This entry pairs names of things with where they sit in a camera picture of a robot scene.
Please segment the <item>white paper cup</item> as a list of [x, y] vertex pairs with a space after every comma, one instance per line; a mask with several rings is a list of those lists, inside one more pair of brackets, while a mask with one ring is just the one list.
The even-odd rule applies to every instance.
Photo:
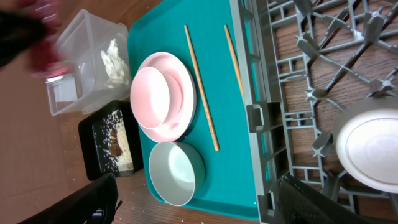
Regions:
[[397, 193], [397, 98], [365, 98], [344, 109], [333, 125], [333, 143], [356, 180]]

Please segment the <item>white napkin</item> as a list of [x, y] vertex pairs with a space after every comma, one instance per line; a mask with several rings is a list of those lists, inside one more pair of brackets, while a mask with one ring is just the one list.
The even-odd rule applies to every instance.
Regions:
[[106, 52], [104, 50], [101, 51], [101, 59], [108, 76], [104, 84], [105, 87], [118, 88], [122, 85], [130, 84], [129, 67], [120, 57], [116, 39], [110, 41]]

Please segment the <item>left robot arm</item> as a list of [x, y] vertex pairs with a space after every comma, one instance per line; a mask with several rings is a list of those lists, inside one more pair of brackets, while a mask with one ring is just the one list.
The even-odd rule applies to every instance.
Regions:
[[46, 33], [47, 27], [40, 19], [1, 11], [1, 68], [40, 42]]

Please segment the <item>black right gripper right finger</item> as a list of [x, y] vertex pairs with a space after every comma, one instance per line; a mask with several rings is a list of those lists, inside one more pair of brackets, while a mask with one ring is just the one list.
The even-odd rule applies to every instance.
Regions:
[[278, 207], [286, 223], [371, 224], [291, 175], [279, 185]]

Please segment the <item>red snack wrapper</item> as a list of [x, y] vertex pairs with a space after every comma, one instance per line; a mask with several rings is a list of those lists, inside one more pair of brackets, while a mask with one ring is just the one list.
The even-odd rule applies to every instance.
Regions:
[[72, 72], [72, 64], [59, 52], [56, 33], [61, 26], [57, 0], [18, 0], [18, 6], [29, 17], [39, 19], [47, 28], [42, 40], [31, 50], [31, 70], [34, 78], [61, 78]]

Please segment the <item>grey bowl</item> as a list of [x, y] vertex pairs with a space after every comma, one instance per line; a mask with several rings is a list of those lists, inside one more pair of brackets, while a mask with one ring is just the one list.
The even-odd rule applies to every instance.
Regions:
[[205, 180], [205, 164], [192, 146], [160, 142], [149, 156], [149, 175], [159, 196], [168, 204], [186, 205]]

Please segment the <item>pink bowl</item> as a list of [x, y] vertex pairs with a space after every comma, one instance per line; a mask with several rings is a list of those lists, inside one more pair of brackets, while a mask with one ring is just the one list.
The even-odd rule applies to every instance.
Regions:
[[144, 67], [132, 81], [130, 99], [137, 122], [144, 128], [155, 129], [179, 113], [182, 91], [173, 76], [154, 67]]

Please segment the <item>rice food scraps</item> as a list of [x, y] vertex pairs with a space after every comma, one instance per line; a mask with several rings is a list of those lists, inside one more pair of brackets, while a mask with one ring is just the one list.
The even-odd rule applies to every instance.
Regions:
[[133, 159], [127, 140], [122, 111], [113, 110], [92, 125], [100, 171], [133, 171]]

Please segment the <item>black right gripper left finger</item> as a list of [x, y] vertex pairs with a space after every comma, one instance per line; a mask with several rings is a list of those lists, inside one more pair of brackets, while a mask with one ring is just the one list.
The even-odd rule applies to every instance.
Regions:
[[112, 223], [118, 209], [114, 174], [105, 174], [23, 223]]

